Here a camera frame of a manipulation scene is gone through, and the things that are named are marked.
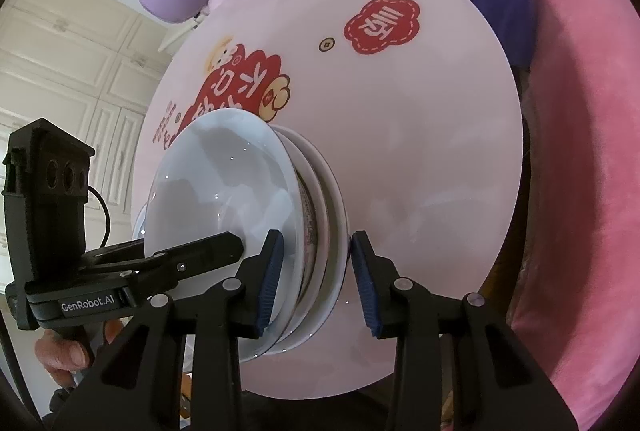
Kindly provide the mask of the person's left hand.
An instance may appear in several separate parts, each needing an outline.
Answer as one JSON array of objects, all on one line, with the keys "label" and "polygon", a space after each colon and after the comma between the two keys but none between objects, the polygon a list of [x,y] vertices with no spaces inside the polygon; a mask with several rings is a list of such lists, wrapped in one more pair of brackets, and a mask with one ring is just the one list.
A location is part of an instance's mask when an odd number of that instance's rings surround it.
[{"label": "person's left hand", "polygon": [[88,350],[78,341],[66,340],[47,329],[36,341],[36,359],[53,381],[61,388],[76,388],[76,373],[92,364]]}]

